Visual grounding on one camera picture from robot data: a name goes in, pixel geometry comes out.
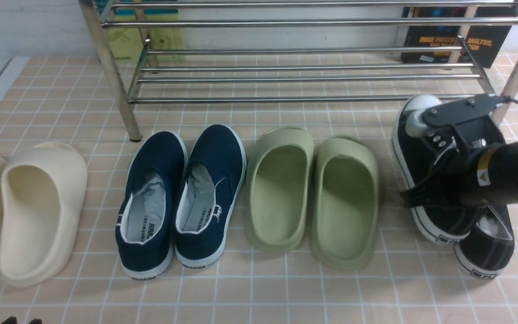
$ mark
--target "shoe rack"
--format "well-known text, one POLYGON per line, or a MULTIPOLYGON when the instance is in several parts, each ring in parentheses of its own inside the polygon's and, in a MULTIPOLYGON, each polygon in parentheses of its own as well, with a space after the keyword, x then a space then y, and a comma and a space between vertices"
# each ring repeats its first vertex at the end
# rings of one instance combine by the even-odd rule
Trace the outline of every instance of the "shoe rack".
MULTIPOLYGON (((498 94, 485 69, 477 64, 469 47, 464 40, 470 26, 505 26, 518 25, 518 0, 277 0, 263 2, 256 0, 230 0, 217 2, 215 0, 194 2, 120 2, 111 0, 102 14, 98 14, 93 0, 79 0, 89 32, 95 43, 99 60, 105 70, 105 76, 111 87, 116 105, 119 107, 123 123, 127 129, 129 139, 139 142, 142 135, 135 119, 134 105, 137 104, 218 104, 218 103, 316 103, 316 102, 354 102, 354 101, 404 101, 411 94, 395 95, 358 95, 358 96, 296 96, 296 97, 239 97, 239 98, 146 98, 141 97, 140 88, 145 84, 193 84, 193 83, 263 83, 263 82, 352 82, 352 81, 418 81, 418 80, 477 80, 487 94, 498 94), (253 10, 257 8, 341 8, 341 7, 370 7, 370 6, 409 6, 409 7, 467 7, 464 17, 455 18, 383 18, 383 19, 340 19, 340 20, 179 20, 179 21, 152 21, 147 20, 145 9, 224 9, 239 8, 253 10), (516 8, 516 17, 475 17, 477 7, 513 6, 516 8), (136 21, 115 21, 115 12, 120 9, 133 9, 136 21), (458 25, 459 36, 453 46, 447 47, 358 47, 333 49, 170 49, 154 50, 150 45, 150 29, 157 27, 175 28, 213 28, 213 27, 355 27, 376 25, 398 26, 438 26, 458 25), (143 39, 143 50, 131 81, 129 90, 126 90, 121 79, 113 53, 109 48, 106 29, 109 28, 138 28, 143 39), (401 52, 452 52, 448 63, 420 63, 420 64, 359 64, 359 65, 316 65, 316 66, 160 66, 157 55, 282 55, 282 54, 344 54, 344 53, 401 53, 401 52), (459 53, 471 57, 473 63, 458 63, 459 53), (455 74, 377 74, 364 76, 253 76, 253 77, 191 77, 191 72, 280 72, 280 71, 342 71, 347 69, 382 70, 395 68, 412 68, 425 70, 444 68, 467 68, 469 73, 455 74), (187 76, 162 77, 157 72, 185 72, 187 76)), ((505 87, 500 94, 514 96, 518 92, 518 61, 511 72, 505 87)), ((442 94, 441 100, 452 100, 469 97, 473 94, 442 94)), ((508 105, 495 110, 493 119, 500 123, 505 117, 508 105)))

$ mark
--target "white rubber sole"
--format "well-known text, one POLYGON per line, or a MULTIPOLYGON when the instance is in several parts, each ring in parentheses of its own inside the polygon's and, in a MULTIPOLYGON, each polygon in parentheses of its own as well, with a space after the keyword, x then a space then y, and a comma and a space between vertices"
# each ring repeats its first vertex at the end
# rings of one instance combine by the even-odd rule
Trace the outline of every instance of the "white rubber sole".
POLYGON ((455 258, 457 258, 457 261, 459 262, 461 271, 465 272, 471 277, 483 280, 491 280, 495 279, 495 277, 500 275, 505 270, 505 268, 503 268, 500 270, 488 271, 485 269, 481 269, 480 267, 477 267, 471 261, 469 261, 469 259, 467 259, 465 254, 463 254, 459 244, 455 244, 453 246, 453 251, 455 253, 455 258))
POLYGON ((237 190, 235 191, 235 195, 233 196, 233 202, 231 204, 231 207, 229 207, 229 212, 227 215, 227 221, 225 222, 225 228, 223 230, 223 240, 221 244, 219 245, 219 248, 216 252, 211 254, 210 256, 199 259, 199 260, 191 260, 188 258, 185 258, 184 256, 177 251, 177 247, 175 247, 175 255, 177 256, 177 259, 183 263, 183 266, 188 267, 190 269, 205 269, 208 266, 215 263, 223 254, 223 251, 225 250, 225 243, 227 242, 227 231, 229 228, 229 222, 231 221, 231 216, 233 214, 233 208, 235 207, 235 201, 237 200, 237 196, 239 195, 239 191, 241 191, 241 187, 243 187, 243 181, 245 181, 245 173, 247 171, 247 154, 245 154, 245 148, 243 147, 243 143, 241 142, 241 139, 239 138, 239 135, 227 125, 224 125, 227 127, 233 135, 235 135, 235 138, 237 139, 237 142, 239 144, 239 148, 241 149, 241 158, 243 160, 243 167, 241 169, 241 179, 239 180, 239 185, 237 186, 237 190))
MULTIPOLYGON (((393 132, 391 135, 391 140, 393 142, 393 150, 395 151, 395 158, 397 160, 397 163, 399 164, 399 168, 401 168, 401 172, 403 173, 403 176, 405 177, 405 185, 406 188, 412 188, 415 187, 415 182, 413 181, 413 177, 411 176, 411 172, 409 172, 409 167, 405 163, 405 158, 403 156, 403 151, 401 150, 401 146, 399 145, 399 117, 401 116, 401 113, 407 106, 407 103, 409 103, 409 100, 405 102, 405 105, 403 106, 403 109, 397 113, 397 117, 395 117, 395 125, 393 126, 393 132)), ((415 207, 411 208, 413 212, 413 220, 415 221, 415 225, 417 225, 417 228, 419 228, 419 232, 427 238, 427 240, 437 243, 437 244, 453 244, 456 242, 459 242, 460 240, 467 237, 468 234, 457 236, 457 235, 451 235, 443 230, 440 230, 427 216, 427 213, 425 212, 425 208, 423 207, 415 207)))
POLYGON ((131 279, 133 280, 140 280, 140 281, 146 281, 151 279, 156 279, 160 275, 165 273, 165 270, 169 267, 171 264, 171 261, 173 260, 173 244, 169 244, 169 250, 167 251, 167 257, 159 264, 158 266, 154 267, 153 269, 147 270, 147 271, 133 271, 127 269, 123 264, 121 264, 121 267, 123 267, 123 272, 125 272, 131 279))

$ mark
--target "white paper inside shoe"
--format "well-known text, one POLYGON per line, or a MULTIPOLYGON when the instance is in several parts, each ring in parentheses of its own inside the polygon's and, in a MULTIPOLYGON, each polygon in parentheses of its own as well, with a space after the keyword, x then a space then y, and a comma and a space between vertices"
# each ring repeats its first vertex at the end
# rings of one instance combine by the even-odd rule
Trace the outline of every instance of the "white paper inside shoe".
POLYGON ((187 204, 192 206, 188 216, 182 219, 180 229, 183 232, 200 232, 212 216, 215 207, 215 186, 207 168, 195 164, 187 180, 187 204))
POLYGON ((165 185, 155 172, 146 177, 146 184, 133 195, 126 238, 128 242, 146 242, 163 225, 165 217, 165 185))

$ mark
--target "shoe insole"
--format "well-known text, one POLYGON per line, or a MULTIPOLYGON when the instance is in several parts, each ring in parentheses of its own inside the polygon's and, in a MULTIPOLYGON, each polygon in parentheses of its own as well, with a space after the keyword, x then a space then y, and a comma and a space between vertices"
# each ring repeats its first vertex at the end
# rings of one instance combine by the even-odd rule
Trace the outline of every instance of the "shoe insole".
POLYGON ((319 239, 327 254, 351 260, 365 252, 372 233, 374 194, 365 166, 345 157, 327 162, 318 209, 319 239))
POLYGON ((253 224, 266 242, 290 238, 303 211, 307 160, 296 146, 282 146, 261 160, 253 184, 253 224))
POLYGON ((165 217, 166 191, 159 180, 161 178, 149 182, 133 195, 125 233, 128 242, 145 242, 161 229, 165 217))
POLYGON ((59 224, 59 195, 53 180, 35 166, 18 166, 8 173, 10 186, 7 225, 13 228, 4 248, 17 273, 35 270, 55 239, 59 224))

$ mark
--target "dark object on floor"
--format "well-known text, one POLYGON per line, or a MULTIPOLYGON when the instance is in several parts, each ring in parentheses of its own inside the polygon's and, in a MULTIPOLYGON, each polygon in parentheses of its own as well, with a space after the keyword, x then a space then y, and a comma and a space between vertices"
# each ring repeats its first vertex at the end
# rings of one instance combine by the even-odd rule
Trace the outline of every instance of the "dark object on floor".
MULTIPOLYGON (((17 317, 12 316, 12 317, 4 320, 4 322, 2 322, 2 324, 17 324, 17 317)), ((29 322, 29 324, 43 324, 43 322, 39 318, 35 318, 31 322, 29 322)))
POLYGON ((500 275, 514 252, 507 204, 518 203, 518 142, 505 143, 490 117, 518 100, 479 94, 441 103, 410 99, 397 117, 393 148, 420 232, 456 243, 460 268, 479 279, 500 275))

